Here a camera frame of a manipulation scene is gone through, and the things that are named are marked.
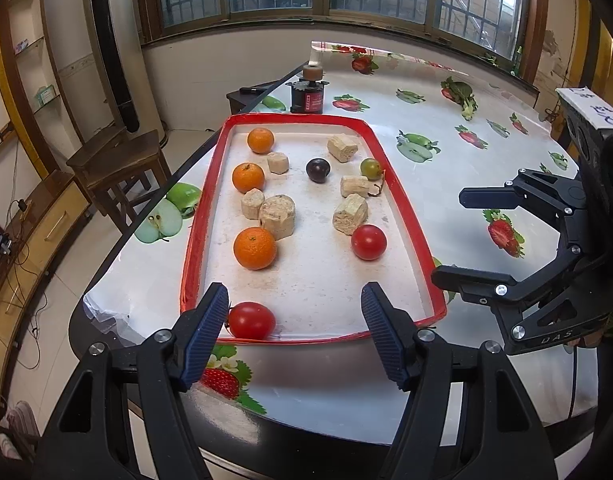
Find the orange tangerine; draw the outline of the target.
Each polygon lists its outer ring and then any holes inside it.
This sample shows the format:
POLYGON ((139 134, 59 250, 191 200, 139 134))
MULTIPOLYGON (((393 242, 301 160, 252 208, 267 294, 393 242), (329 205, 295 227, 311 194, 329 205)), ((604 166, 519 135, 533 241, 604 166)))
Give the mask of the orange tangerine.
POLYGON ((234 168, 232 182, 236 190, 242 194, 246 194, 255 188, 263 191, 265 174, 263 169, 254 162, 243 162, 234 168))
POLYGON ((238 263, 251 271, 271 266, 277 256, 273 234, 261 226, 242 230, 234 240, 233 252, 238 263))
POLYGON ((275 144, 274 133, 267 128, 253 128, 248 133, 247 144, 254 154, 270 153, 275 144))

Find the dark purple plum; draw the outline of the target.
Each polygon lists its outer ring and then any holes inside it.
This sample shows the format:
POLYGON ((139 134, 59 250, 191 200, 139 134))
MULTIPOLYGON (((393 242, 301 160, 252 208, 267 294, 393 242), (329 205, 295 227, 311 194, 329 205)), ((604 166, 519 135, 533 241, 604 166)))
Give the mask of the dark purple plum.
POLYGON ((313 158, 305 166, 305 171, 312 182, 325 183, 331 173, 331 164, 323 158, 313 158))

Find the green bottle on sill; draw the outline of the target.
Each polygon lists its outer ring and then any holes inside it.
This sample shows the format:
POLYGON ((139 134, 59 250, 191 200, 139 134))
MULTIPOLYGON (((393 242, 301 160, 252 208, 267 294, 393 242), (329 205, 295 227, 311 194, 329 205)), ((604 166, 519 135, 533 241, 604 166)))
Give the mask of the green bottle on sill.
POLYGON ((519 77, 520 75, 520 67, 521 67, 521 59, 523 58, 523 46, 518 46, 515 54, 514 54, 514 65, 513 65, 513 70, 512 70, 512 74, 514 76, 519 77))

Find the tall grey air conditioner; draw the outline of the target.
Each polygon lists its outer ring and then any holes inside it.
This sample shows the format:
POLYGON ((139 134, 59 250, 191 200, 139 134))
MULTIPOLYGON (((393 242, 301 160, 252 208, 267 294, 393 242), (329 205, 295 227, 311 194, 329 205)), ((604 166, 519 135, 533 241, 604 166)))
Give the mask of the tall grey air conditioner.
POLYGON ((83 0, 90 45, 117 125, 132 136, 165 130, 152 94, 133 0, 83 0))

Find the biscuit piece in tray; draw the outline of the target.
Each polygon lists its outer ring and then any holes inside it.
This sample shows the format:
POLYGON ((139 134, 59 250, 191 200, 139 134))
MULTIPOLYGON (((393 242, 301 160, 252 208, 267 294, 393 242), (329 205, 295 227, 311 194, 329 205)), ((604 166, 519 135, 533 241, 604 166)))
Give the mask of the biscuit piece in tray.
POLYGON ((258 220, 260 209, 264 202, 264 193, 259 188, 252 188, 252 190, 241 197, 241 212, 249 220, 258 220))
POLYGON ((343 198, 352 194, 367 198, 370 190, 371 182, 364 176, 343 176, 340 179, 340 194, 343 198))
POLYGON ((369 216, 369 205, 365 198, 357 193, 348 195, 336 208, 333 215, 333 227, 348 236, 361 226, 369 216))

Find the red tomato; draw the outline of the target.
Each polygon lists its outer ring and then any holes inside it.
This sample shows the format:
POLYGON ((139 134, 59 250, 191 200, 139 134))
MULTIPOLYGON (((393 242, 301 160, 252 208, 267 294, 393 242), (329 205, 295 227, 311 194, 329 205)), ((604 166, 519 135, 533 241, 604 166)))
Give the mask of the red tomato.
POLYGON ((351 235, 351 249, 357 258, 364 261, 379 259, 387 249, 387 237, 372 224, 358 226, 351 235))
POLYGON ((263 304, 246 301, 229 310, 226 325, 236 338, 265 340, 274 332, 276 318, 263 304))

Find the beige biscuit block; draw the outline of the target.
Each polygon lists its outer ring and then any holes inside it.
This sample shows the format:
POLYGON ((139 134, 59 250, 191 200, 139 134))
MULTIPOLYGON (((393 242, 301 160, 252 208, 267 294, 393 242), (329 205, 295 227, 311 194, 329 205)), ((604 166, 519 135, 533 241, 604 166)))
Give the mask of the beige biscuit block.
POLYGON ((351 136, 346 134, 336 134, 327 140, 327 149, 329 154, 338 162, 349 162, 359 149, 359 144, 354 141, 351 136))

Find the large round biscuit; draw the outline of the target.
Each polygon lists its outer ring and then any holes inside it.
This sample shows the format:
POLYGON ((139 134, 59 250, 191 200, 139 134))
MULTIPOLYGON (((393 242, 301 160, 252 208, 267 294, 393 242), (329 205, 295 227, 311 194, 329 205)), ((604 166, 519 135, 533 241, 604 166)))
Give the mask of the large round biscuit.
POLYGON ((266 200, 259 210, 259 222, 275 240, 291 236, 296 224, 296 206, 287 195, 274 195, 266 200))

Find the wooden stool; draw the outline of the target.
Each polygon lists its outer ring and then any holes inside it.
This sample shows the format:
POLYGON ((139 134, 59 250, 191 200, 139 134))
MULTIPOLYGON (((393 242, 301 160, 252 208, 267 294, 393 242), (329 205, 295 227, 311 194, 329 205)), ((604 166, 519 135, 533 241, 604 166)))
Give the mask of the wooden stool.
POLYGON ((125 232, 137 218, 136 207, 156 193, 148 180, 148 172, 160 188, 171 177, 157 130, 130 136, 125 127, 118 125, 95 133, 66 165, 100 213, 120 232, 125 232))

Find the dry fruit stem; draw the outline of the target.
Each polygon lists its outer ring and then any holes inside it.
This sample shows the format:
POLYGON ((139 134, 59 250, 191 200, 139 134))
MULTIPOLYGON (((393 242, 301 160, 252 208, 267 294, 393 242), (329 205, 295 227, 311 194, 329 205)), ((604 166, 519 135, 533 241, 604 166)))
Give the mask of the dry fruit stem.
POLYGON ((383 188, 385 185, 385 175, 386 171, 383 171, 376 180, 369 181, 369 189, 367 190, 368 196, 377 197, 381 194, 381 192, 383 192, 383 188))

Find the green vegetable toy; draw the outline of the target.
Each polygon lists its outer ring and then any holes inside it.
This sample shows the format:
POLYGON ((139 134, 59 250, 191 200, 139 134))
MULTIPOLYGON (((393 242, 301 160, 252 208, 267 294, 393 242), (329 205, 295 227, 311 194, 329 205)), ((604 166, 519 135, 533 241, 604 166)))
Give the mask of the green vegetable toy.
POLYGON ((464 81, 454 80, 448 77, 441 82, 441 93, 445 99, 459 105, 462 109, 462 117, 466 122, 474 118, 478 103, 475 98, 474 90, 464 81))

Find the beige biscuit piece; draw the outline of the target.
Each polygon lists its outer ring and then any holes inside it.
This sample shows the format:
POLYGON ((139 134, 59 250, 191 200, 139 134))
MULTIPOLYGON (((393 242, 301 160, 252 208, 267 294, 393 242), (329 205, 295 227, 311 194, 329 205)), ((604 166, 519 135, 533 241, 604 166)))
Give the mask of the beige biscuit piece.
POLYGON ((271 152, 266 156, 266 162, 272 174, 285 174, 290 168, 288 156, 281 152, 271 152))

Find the red rimmed white tray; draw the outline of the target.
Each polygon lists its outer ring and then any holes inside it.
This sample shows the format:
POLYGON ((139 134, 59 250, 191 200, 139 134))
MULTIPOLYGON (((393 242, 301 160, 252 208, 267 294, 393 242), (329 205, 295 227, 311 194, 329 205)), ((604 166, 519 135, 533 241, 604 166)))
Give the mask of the red rimmed white tray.
POLYGON ((361 119, 333 115, 244 114, 228 118, 218 134, 192 219, 182 278, 180 310, 196 307, 213 282, 228 289, 233 304, 254 301, 275 315, 271 344, 327 344, 360 339, 369 333, 360 307, 362 287, 381 285, 395 307, 421 325, 433 325, 447 314, 441 289, 430 274, 435 263, 413 206, 373 129, 361 119), (239 232, 251 226, 241 212, 241 193, 232 172, 241 162, 265 160, 247 144, 256 127, 269 128, 276 146, 289 158, 285 174, 266 174, 266 196, 284 194, 296 205, 291 236, 277 244, 274 263, 263 270, 241 266, 233 252, 239 232), (351 136, 359 149, 349 161, 338 162, 327 149, 336 134, 351 136), (333 215, 343 201, 340 179, 359 174, 364 157, 374 157, 386 170, 383 192, 367 201, 367 221, 382 229, 387 249, 369 262, 357 258, 351 238, 333 227, 333 215), (310 180, 305 166, 326 159, 331 173, 325 183, 310 180))

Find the wooden shelf unit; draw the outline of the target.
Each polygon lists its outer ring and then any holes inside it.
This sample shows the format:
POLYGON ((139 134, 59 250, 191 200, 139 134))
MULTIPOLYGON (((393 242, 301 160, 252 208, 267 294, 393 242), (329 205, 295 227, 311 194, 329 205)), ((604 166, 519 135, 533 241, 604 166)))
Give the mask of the wooden shelf unit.
POLYGON ((82 136, 59 81, 44 0, 0 0, 0 96, 37 177, 64 169, 82 136))

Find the green round fruit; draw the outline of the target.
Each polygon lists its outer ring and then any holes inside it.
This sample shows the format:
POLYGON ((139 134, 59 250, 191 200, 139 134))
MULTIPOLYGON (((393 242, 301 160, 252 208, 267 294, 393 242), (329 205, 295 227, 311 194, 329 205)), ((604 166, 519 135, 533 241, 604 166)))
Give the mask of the green round fruit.
POLYGON ((360 166, 361 175, 369 181, 379 181, 383 177, 384 169, 375 158, 365 158, 360 166))

